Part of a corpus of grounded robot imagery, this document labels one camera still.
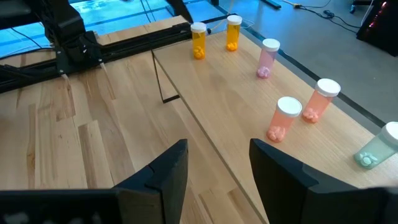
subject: pink pill bottle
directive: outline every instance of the pink pill bottle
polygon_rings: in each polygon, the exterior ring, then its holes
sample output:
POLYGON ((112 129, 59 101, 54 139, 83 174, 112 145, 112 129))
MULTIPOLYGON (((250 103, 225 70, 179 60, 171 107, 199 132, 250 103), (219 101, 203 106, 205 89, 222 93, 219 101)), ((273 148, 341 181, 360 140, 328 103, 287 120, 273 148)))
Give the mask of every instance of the pink pill bottle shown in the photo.
POLYGON ((260 54, 259 66, 257 68, 257 77, 268 78, 271 75, 275 56, 278 53, 280 43, 275 39, 265 39, 262 41, 262 50, 260 54))
POLYGON ((294 118, 300 115, 302 105, 299 100, 284 96, 278 100, 276 110, 267 131, 267 137, 273 142, 281 142, 290 129, 294 118))
POLYGON ((303 111, 303 119, 308 123, 316 123, 321 118, 329 103, 340 92, 340 85, 329 79, 322 78, 317 82, 315 91, 303 111))

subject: translucent plastic bottle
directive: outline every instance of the translucent plastic bottle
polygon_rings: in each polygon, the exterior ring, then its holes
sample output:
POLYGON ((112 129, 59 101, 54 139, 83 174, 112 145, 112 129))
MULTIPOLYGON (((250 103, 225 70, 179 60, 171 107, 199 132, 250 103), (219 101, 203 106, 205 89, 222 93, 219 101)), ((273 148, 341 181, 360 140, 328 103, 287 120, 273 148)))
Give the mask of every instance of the translucent plastic bottle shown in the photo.
POLYGON ((265 39, 262 41, 262 50, 260 54, 259 67, 257 68, 257 77, 268 78, 271 75, 275 56, 278 53, 280 43, 275 39, 265 39))
POLYGON ((372 169, 398 151, 398 122, 389 122, 370 140, 354 160, 366 169, 372 169))
POLYGON ((267 137, 274 142, 281 142, 292 122, 302 110, 301 103, 293 97, 284 96, 278 100, 274 116, 267 131, 267 137))
POLYGON ((320 79, 303 111, 304 121, 308 123, 318 122, 333 97, 337 96, 340 90, 341 87, 337 82, 328 78, 320 79))
POLYGON ((241 28, 242 17, 232 15, 226 18, 228 28, 226 30, 226 49, 235 51, 238 49, 239 30, 241 28))
POLYGON ((191 31, 193 42, 193 57, 195 59, 204 59, 206 55, 206 24, 202 22, 194 22, 191 25, 191 31))

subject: wood grain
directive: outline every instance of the wood grain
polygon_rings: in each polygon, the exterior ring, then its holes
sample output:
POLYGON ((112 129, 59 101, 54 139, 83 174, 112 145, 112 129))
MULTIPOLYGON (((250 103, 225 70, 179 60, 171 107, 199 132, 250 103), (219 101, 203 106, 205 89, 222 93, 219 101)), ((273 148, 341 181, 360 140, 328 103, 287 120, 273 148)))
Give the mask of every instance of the wood grain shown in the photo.
POLYGON ((275 62, 269 79, 258 79, 256 67, 261 49, 240 35, 239 49, 228 52, 225 39, 224 32, 206 37, 204 60, 193 59, 191 41, 156 50, 155 56, 264 219, 266 214, 249 161, 251 138, 263 139, 358 187, 398 184, 398 156, 373 170, 364 170, 355 164, 353 154, 373 135, 335 105, 328 107, 319 123, 307 124, 297 118, 283 142, 268 141, 265 131, 277 100, 293 96, 305 106, 313 88, 279 62, 275 62))
MULTIPOLYGON (((99 42, 181 22, 174 17, 101 36, 99 42)), ((0 63, 20 66, 51 57, 39 52, 0 63)), ((261 222, 183 101, 161 102, 150 52, 107 63, 106 70, 93 68, 69 82, 57 78, 0 94, 0 189, 112 187, 187 138, 181 223, 261 222)), ((158 71, 162 91, 174 95, 158 71)))

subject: bottle cap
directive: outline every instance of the bottle cap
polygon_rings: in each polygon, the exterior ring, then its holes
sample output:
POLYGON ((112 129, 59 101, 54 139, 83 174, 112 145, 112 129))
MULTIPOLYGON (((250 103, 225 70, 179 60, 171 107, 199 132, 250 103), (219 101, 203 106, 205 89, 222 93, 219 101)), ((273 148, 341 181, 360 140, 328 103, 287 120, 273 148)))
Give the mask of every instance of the bottle cap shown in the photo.
POLYGON ((338 95, 341 87, 337 82, 329 78, 321 78, 318 80, 315 89, 323 96, 334 97, 338 95))
POLYGON ((228 25, 241 25, 242 23, 242 17, 237 15, 228 16, 226 20, 228 21, 228 25))
POLYGON ((398 146, 398 122, 388 122, 381 129, 381 134, 392 144, 398 146))
POLYGON ((191 25, 191 31, 197 33, 206 32, 206 24, 202 22, 194 22, 191 25))
POLYGON ((298 115, 300 115, 302 110, 302 106, 299 100, 290 96, 284 96, 280 98, 276 107, 280 113, 290 118, 297 117, 298 115))
POLYGON ((262 47, 268 52, 275 52, 279 50, 280 43, 275 39, 265 39, 262 41, 262 47))

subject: orange pill bottle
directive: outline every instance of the orange pill bottle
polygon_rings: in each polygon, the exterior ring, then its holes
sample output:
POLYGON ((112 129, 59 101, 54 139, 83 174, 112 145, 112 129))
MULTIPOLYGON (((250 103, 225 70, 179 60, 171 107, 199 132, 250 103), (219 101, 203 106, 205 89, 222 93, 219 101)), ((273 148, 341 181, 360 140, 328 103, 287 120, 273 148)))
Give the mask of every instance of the orange pill bottle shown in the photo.
POLYGON ((232 15, 226 18, 228 27, 226 30, 226 49, 235 51, 238 49, 239 31, 241 29, 242 17, 232 15))
POLYGON ((341 87, 337 82, 329 78, 320 79, 303 111, 304 121, 308 123, 318 122, 329 103, 339 94, 340 90, 341 87))
POLYGON ((290 129, 294 118, 300 115, 302 105, 299 100, 284 96, 278 100, 274 116, 267 131, 267 137, 273 142, 281 142, 290 129))
POLYGON ((193 58, 204 59, 206 55, 206 24, 202 22, 194 22, 191 25, 192 42, 193 42, 193 58))

